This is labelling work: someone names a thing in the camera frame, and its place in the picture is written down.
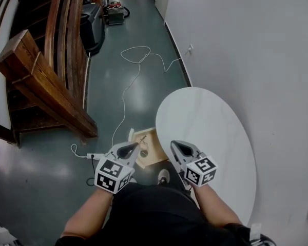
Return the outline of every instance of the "human arm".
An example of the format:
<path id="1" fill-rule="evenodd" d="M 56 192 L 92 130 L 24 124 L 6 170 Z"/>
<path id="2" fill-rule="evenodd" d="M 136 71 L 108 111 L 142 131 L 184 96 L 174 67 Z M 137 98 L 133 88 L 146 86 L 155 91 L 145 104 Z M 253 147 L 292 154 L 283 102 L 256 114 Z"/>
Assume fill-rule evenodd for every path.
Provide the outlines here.
<path id="1" fill-rule="evenodd" d="M 211 224 L 223 227 L 229 223 L 242 224 L 235 212 L 209 186 L 193 186 L 199 206 Z"/>
<path id="2" fill-rule="evenodd" d="M 113 194 L 97 188 L 67 221 L 62 237 L 74 236 L 88 239 L 101 230 L 112 198 Z"/>

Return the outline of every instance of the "wooden staircase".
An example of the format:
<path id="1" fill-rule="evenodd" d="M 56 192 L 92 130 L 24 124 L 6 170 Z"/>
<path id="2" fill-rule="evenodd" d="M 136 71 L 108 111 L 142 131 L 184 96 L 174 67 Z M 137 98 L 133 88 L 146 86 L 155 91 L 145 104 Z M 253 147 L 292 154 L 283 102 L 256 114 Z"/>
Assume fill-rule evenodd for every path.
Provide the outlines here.
<path id="1" fill-rule="evenodd" d="M 71 74 L 71 72 L 73 72 L 74 64 L 68 62 L 71 62 L 73 57 L 66 57 L 66 51 L 68 51 L 69 47 L 73 46 L 66 42 L 67 36 L 70 35 L 77 40 L 77 43 L 79 43 L 78 46 L 81 46 L 81 50 L 78 53 L 78 57 L 81 59 L 79 68 L 84 71 L 81 73 L 81 76 L 74 79 L 74 81 L 78 79 L 81 79 L 81 81 L 85 80 L 86 75 L 84 73 L 86 72 L 86 55 L 82 43 L 80 44 L 78 28 L 76 28 L 74 33 L 68 34 L 67 31 L 70 27 L 67 13 L 69 10 L 75 9 L 72 8 L 74 5 L 73 3 L 78 3 L 78 8 L 80 8 L 80 1 L 82 3 L 82 0 L 21 0 L 15 14 L 10 38 L 16 36 L 21 31 L 28 29 L 39 50 L 44 53 L 46 58 L 49 58 L 47 60 L 54 72 L 59 76 L 66 88 L 70 90 L 71 94 L 76 97 L 80 105 L 84 107 L 85 103 L 83 94 L 81 94 L 81 92 L 83 93 L 85 90 L 84 83 L 77 85 L 78 91 L 75 92 L 75 86 L 72 88 L 73 81 L 71 79 L 76 75 L 75 73 Z M 17 90 L 12 83 L 7 82 L 7 89 L 8 107 L 10 110 L 12 128 L 17 138 L 19 138 L 20 133 L 24 132 L 64 127 L 61 122 L 57 121 L 46 111 L 30 101 L 25 95 Z"/>

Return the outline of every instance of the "oval tabletop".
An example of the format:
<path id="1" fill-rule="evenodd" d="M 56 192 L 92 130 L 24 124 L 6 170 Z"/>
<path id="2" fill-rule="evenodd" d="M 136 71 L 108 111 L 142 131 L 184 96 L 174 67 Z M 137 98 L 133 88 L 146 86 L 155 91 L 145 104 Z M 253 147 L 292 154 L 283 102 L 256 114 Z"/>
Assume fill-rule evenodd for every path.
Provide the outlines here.
<path id="1" fill-rule="evenodd" d="M 212 156 L 218 170 L 209 185 L 247 225 L 256 196 L 256 166 L 246 132 L 230 106 L 205 89 L 179 89 L 161 103 L 156 130 L 177 172 L 180 166 L 170 149 L 172 140 L 189 142 Z"/>

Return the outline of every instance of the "wooden handrail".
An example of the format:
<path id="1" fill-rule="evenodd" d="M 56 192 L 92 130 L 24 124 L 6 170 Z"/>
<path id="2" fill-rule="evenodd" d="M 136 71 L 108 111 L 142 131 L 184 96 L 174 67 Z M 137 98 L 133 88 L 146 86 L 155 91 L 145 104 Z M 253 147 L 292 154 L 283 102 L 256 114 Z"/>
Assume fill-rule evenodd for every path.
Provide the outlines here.
<path id="1" fill-rule="evenodd" d="M 50 67 L 53 67 L 54 37 L 56 29 L 56 21 L 61 0 L 51 0 L 49 10 L 46 36 L 45 36 L 45 58 Z"/>
<path id="2" fill-rule="evenodd" d="M 65 38 L 66 38 L 66 26 L 67 18 L 71 0 L 63 1 L 63 8 L 60 19 L 60 26 L 58 32 L 57 43 L 57 75 L 65 84 Z"/>
<path id="3" fill-rule="evenodd" d="M 72 0 L 67 30 L 67 79 L 68 88 L 73 96 L 82 103 L 83 86 L 82 68 L 87 58 L 80 38 L 80 22 L 83 0 Z"/>
<path id="4" fill-rule="evenodd" d="M 59 80 L 28 30 L 8 41 L 0 54 L 0 72 L 33 103 L 85 137 L 97 125 Z"/>

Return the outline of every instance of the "white sneaker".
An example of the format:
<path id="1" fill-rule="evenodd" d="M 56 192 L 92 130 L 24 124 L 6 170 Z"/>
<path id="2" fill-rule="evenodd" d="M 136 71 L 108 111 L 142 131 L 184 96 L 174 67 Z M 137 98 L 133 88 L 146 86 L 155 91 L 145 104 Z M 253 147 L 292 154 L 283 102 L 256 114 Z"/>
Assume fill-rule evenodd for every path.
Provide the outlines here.
<path id="1" fill-rule="evenodd" d="M 137 181 L 131 177 L 131 179 L 129 180 L 129 183 L 137 183 Z"/>
<path id="2" fill-rule="evenodd" d="M 160 184 L 167 184 L 170 182 L 170 173 L 167 170 L 161 170 L 159 173 L 159 183 Z"/>

